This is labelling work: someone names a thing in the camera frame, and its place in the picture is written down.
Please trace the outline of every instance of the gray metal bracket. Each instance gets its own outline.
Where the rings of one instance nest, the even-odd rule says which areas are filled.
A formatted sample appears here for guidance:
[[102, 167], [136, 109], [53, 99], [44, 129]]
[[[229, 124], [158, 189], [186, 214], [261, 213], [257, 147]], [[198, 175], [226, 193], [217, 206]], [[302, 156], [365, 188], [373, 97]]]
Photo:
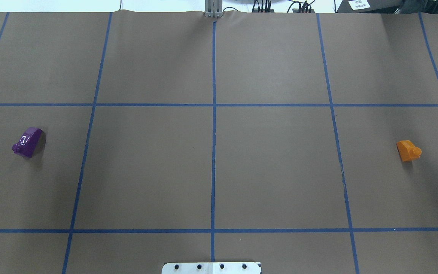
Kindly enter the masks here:
[[205, 0], [205, 17], [222, 17], [222, 0]]

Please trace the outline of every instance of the white bracket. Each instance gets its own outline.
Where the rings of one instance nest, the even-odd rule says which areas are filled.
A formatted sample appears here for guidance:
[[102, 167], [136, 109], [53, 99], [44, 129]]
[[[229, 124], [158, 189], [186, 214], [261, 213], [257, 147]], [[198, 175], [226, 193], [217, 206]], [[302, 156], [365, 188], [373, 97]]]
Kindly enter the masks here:
[[222, 17], [222, 0], [205, 0], [205, 17]]
[[261, 263], [167, 263], [162, 274], [261, 274]]

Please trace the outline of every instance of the orange plastic toy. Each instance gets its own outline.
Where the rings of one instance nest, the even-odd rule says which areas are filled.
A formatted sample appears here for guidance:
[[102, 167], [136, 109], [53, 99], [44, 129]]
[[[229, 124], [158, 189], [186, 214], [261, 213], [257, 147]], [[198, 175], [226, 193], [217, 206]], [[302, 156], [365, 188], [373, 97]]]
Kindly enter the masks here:
[[420, 158], [420, 155], [422, 155], [422, 150], [412, 144], [409, 140], [397, 142], [397, 147], [401, 160], [404, 162], [418, 159]]

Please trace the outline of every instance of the horizontal blue line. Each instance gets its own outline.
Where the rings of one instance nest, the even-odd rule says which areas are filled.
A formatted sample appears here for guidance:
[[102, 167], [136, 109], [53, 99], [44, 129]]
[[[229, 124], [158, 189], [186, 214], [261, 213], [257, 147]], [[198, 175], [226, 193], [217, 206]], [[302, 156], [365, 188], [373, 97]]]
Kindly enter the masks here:
[[[0, 103], [0, 106], [80, 107], [92, 103]], [[214, 104], [101, 103], [98, 107], [213, 107]], [[217, 107], [438, 107], [438, 104], [216, 104]]]
[[73, 233], [210, 233], [210, 229], [74, 229]]
[[[353, 228], [353, 232], [437, 232], [438, 227]], [[73, 233], [210, 233], [211, 229], [74, 229]], [[0, 233], [69, 233], [70, 229], [0, 229]], [[349, 228], [214, 229], [214, 233], [348, 233]]]
[[326, 233], [349, 232], [348, 228], [259, 228], [259, 229], [215, 229], [216, 233]]
[[0, 229], [0, 233], [68, 233], [69, 229]]
[[67, 103], [56, 103], [56, 104], [52, 104], [52, 103], [48, 103], [48, 104], [40, 104], [40, 103], [0, 103], [0, 106], [9, 106], [9, 107], [19, 107], [19, 106], [30, 106], [30, 107], [92, 107], [92, 103], [90, 104], [80, 104], [80, 103], [76, 103], [76, 104], [67, 104]]

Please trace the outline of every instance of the purple plastic toy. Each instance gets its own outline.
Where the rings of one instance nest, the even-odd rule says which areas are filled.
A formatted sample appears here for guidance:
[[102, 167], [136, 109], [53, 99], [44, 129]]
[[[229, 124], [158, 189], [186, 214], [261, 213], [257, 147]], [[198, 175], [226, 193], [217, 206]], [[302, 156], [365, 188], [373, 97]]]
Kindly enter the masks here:
[[21, 136], [19, 142], [13, 145], [14, 153], [31, 158], [42, 132], [39, 128], [29, 127]]

